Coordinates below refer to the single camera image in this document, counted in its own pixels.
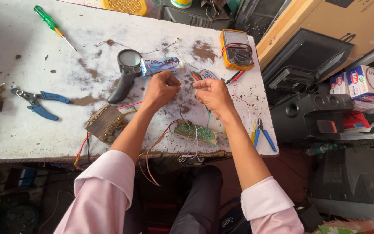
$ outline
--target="knee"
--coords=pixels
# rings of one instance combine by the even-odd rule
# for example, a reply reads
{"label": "knee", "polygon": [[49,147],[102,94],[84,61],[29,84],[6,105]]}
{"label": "knee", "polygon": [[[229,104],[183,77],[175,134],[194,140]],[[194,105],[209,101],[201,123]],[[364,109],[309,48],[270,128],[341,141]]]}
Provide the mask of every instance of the knee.
{"label": "knee", "polygon": [[199,174],[209,176],[213,179],[222,179],[221,170],[213,165],[208,165],[200,169]]}

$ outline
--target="shirt cuff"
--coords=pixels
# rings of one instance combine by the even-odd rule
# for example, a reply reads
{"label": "shirt cuff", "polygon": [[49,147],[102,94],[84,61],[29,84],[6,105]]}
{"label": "shirt cuff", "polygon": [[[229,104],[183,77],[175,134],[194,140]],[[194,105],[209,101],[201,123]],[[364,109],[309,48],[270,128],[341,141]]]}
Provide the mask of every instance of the shirt cuff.
{"label": "shirt cuff", "polygon": [[102,154],[90,167],[84,170],[75,179],[75,196],[79,194],[86,179],[89,178],[103,179],[119,188],[125,193],[128,199],[126,209],[129,209],[132,204],[135,164],[126,153],[117,150],[109,150]]}
{"label": "shirt cuff", "polygon": [[241,195],[241,204],[247,221],[294,206],[291,199],[272,176],[245,189]]}

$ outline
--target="circuit board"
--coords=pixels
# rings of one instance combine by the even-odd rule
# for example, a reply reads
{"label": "circuit board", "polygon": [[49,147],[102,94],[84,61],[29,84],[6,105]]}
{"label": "circuit board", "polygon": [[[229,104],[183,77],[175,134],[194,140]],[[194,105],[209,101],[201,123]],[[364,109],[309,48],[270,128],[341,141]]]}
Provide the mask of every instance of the circuit board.
{"label": "circuit board", "polygon": [[206,130],[205,127],[194,125],[192,122],[188,121],[188,124],[183,120],[178,120],[182,125],[178,124],[174,129],[174,133],[179,135],[195,139],[196,138],[196,128],[197,128],[197,138],[199,141],[207,143],[212,146],[217,144],[217,132],[212,130]]}

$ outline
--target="white workbench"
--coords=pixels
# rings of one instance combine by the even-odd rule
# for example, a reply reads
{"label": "white workbench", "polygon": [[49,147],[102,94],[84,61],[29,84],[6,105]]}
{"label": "white workbench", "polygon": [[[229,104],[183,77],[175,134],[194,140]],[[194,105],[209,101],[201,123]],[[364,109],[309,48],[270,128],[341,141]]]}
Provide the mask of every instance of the white workbench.
{"label": "white workbench", "polygon": [[[73,51],[54,31],[50,30],[34,12],[35,5],[42,6],[50,14],[60,30],[77,48]],[[56,161],[76,155],[81,141],[86,135],[84,124],[90,115],[102,107],[105,99],[115,88],[120,77],[116,56],[125,49],[121,45],[106,43],[95,47],[101,41],[112,39],[142,53],[162,49],[166,44],[180,38],[175,44],[182,59],[193,66],[208,69],[217,77],[228,79],[236,71],[226,70],[221,57],[220,31],[191,27],[152,18],[86,7],[55,0],[0,0],[0,83],[6,90],[3,111],[0,112],[0,160]],[[255,48],[253,39],[250,45]],[[144,57],[177,56],[174,47],[158,51]],[[238,96],[254,104],[250,107],[232,97],[242,122],[251,132],[248,110],[260,114],[265,129],[275,145],[276,137],[263,88],[256,51],[253,51],[255,67],[237,81],[235,92]],[[177,76],[182,81],[181,99],[171,101],[153,118],[145,140],[146,149],[159,138],[167,125],[180,118],[178,107],[184,103],[185,120],[205,126],[207,112],[205,106],[194,98],[190,76],[194,68],[186,65],[187,72]],[[128,97],[117,106],[143,100],[149,78],[136,78]],[[56,93],[73,100],[75,104],[42,100],[40,104],[48,112],[57,115],[59,121],[40,117],[27,109],[27,101],[10,93],[11,86],[30,93],[40,90]],[[229,84],[233,94],[233,85]],[[223,125],[211,114],[209,129],[217,131],[218,145],[199,143],[202,155],[222,156],[230,152]],[[175,156],[184,151],[185,137],[171,133],[152,150],[153,155]],[[106,152],[108,145],[91,138],[91,154],[99,156]],[[274,156],[268,141],[260,136],[257,150],[260,154]]]}

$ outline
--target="hand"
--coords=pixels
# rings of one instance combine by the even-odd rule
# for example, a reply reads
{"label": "hand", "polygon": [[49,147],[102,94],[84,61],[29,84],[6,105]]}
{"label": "hand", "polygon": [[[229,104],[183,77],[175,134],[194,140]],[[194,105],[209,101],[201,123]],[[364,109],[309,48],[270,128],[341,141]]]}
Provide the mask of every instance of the hand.
{"label": "hand", "polygon": [[237,112],[226,84],[221,80],[204,79],[193,83],[196,99],[204,103],[222,122],[227,116],[236,116]]}
{"label": "hand", "polygon": [[177,99],[177,93],[180,91],[179,82],[171,72],[165,71],[155,74],[148,84],[140,109],[148,109],[152,113],[156,113],[171,99]]}

